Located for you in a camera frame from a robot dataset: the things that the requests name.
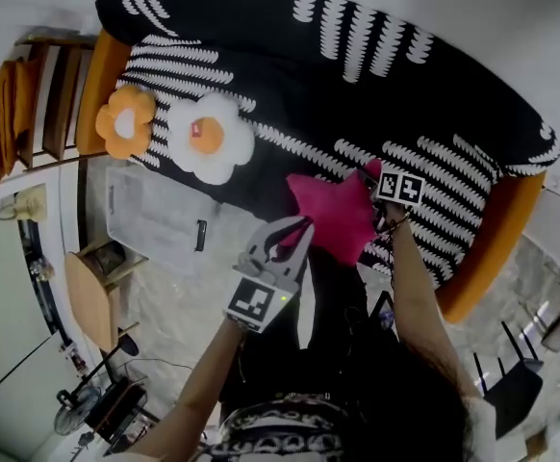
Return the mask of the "wooden shelf rack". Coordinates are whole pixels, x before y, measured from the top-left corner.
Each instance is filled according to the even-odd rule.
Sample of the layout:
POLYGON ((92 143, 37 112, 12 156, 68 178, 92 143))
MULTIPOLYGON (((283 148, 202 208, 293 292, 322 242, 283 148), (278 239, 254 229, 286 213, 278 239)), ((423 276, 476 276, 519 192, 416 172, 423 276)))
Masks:
POLYGON ((77 117, 89 71, 95 36, 21 38, 15 49, 31 61, 40 60, 32 109, 32 128, 23 134, 17 153, 26 170, 77 158, 77 117))

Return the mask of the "person's black trousers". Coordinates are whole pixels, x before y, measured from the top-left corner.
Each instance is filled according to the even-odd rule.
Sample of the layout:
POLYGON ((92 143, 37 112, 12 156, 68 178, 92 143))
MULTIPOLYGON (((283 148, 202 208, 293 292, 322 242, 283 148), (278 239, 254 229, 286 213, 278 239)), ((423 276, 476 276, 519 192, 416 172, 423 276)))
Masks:
POLYGON ((285 394, 370 398, 390 383, 396 340, 369 316, 365 284, 354 266, 312 247, 301 271, 315 295, 309 344, 297 337, 299 297, 262 333, 248 331, 221 390, 223 404, 252 405, 285 394))

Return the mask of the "dark round basket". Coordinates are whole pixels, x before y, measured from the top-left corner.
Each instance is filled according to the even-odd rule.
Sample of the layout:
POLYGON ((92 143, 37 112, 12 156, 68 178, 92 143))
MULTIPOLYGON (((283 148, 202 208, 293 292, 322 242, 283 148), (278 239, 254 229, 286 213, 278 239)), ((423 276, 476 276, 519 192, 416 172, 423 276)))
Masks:
POLYGON ((88 253, 85 259, 100 276, 107 277, 125 263, 126 252, 119 242, 110 241, 88 253))

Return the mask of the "person's right forearm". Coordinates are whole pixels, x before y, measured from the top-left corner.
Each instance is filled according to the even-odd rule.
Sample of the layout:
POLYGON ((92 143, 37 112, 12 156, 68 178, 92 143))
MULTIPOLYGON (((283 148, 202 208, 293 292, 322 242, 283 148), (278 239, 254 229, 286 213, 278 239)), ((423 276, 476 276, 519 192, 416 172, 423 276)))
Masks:
POLYGON ((392 228, 395 322, 399 338, 441 366, 457 382, 463 396, 478 398, 480 393, 446 333, 430 275, 404 208, 388 203, 386 222, 392 228))

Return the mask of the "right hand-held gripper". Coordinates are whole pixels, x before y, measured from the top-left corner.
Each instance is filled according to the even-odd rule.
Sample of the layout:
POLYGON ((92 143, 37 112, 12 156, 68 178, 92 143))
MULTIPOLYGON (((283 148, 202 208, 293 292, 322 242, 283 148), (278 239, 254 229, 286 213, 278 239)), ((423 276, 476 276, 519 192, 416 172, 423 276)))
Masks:
POLYGON ((362 168, 357 169, 359 180, 372 194, 376 209, 375 228, 381 232, 386 217, 386 203, 395 203, 410 209, 419 207, 423 197, 423 178, 396 170, 382 170, 379 180, 362 168))

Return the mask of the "beige tote bag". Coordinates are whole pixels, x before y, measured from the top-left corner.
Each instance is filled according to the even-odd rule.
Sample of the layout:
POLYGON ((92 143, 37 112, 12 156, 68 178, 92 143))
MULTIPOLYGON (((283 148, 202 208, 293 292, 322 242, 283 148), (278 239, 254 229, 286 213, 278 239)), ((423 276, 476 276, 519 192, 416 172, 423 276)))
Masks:
POLYGON ((13 202, 0 209, 0 220, 31 220, 41 222, 47 218, 45 185, 36 185, 18 192, 13 202))

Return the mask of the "clear plastic storage bin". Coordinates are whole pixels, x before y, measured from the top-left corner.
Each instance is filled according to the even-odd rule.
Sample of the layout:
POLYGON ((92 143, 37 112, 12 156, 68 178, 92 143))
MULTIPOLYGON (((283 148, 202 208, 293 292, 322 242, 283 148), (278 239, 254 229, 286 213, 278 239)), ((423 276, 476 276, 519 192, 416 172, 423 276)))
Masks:
POLYGON ((105 174, 108 235, 184 275, 237 256, 262 224, 241 208, 138 165, 107 167, 105 174))

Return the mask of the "black equipment case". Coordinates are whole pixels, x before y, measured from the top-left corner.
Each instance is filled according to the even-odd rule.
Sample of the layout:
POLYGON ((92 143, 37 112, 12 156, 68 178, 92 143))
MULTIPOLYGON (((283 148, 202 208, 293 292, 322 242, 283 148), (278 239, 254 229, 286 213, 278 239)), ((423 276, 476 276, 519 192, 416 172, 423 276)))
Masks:
POLYGON ((146 391, 139 383, 121 378, 101 396, 85 424, 104 441, 112 443, 139 413, 145 399, 146 391))

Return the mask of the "person's patterned top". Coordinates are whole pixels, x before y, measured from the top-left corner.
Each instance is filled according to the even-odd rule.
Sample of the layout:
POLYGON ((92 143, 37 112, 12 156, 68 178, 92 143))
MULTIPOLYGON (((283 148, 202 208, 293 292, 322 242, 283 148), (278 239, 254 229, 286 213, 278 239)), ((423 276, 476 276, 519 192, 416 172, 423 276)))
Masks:
POLYGON ((191 462, 368 462, 392 455, 391 444, 364 433, 320 396, 289 395, 234 411, 218 442, 198 450, 191 462))

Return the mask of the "person's left forearm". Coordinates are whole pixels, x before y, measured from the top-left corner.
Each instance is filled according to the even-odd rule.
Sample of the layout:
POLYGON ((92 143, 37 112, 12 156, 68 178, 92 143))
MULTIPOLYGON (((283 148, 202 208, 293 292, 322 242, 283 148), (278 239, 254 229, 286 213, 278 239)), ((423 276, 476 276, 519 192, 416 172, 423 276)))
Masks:
POLYGON ((163 462, 188 462, 219 399, 243 337, 235 322, 222 321, 170 412, 128 451, 163 462))

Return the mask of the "round wooden side table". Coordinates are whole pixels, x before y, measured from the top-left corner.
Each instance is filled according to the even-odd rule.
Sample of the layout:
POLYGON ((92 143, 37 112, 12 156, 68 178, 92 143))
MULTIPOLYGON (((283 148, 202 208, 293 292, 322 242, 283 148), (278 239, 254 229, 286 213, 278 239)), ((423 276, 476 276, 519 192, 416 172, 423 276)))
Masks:
POLYGON ((109 353, 116 348, 131 356, 139 349, 130 333, 140 324, 135 321, 127 326, 119 324, 121 311, 120 283, 136 268, 148 262, 145 257, 125 263, 107 277, 100 276, 86 261, 85 256, 94 249, 110 242, 98 239, 64 258, 68 299, 72 314, 85 336, 102 351, 109 353))

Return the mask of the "pink star pillow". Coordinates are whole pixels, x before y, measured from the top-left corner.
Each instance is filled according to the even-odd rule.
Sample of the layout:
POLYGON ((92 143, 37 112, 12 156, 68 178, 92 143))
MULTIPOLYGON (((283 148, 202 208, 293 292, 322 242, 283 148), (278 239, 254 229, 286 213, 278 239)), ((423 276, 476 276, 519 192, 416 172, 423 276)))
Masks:
POLYGON ((287 183, 298 214, 314 225, 311 245, 355 266, 366 245, 377 238, 374 208, 361 173, 355 170, 340 183, 292 173, 287 183))

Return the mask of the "orange flower pillow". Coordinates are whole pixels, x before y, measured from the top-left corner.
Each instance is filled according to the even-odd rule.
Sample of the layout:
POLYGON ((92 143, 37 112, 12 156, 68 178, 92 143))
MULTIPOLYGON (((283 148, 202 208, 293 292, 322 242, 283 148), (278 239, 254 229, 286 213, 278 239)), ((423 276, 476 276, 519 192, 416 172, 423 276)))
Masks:
POLYGON ((126 160, 144 154, 151 142, 151 122, 156 114, 154 95, 134 85, 115 90, 95 120, 96 133, 110 156, 126 160))

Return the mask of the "white flower pillow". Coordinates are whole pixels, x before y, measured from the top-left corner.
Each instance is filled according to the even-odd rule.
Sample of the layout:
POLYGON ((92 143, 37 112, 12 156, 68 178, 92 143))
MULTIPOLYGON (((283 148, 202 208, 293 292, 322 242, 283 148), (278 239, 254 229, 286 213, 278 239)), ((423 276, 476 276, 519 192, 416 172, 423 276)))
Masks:
POLYGON ((166 114, 167 150, 173 163, 203 183, 227 183, 236 167, 254 152, 252 128, 240 118, 238 104, 214 92, 196 101, 182 99, 166 114))

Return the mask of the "black floor fan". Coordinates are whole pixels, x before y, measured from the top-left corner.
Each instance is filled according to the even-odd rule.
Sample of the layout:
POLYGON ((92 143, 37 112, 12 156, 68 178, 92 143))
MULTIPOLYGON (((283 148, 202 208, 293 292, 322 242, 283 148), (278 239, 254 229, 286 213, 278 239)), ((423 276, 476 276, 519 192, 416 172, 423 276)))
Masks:
POLYGON ((73 392, 60 390, 57 400, 60 409, 54 418, 54 431, 66 436, 76 431, 86 420, 101 397, 101 391, 95 386, 86 385, 73 392))

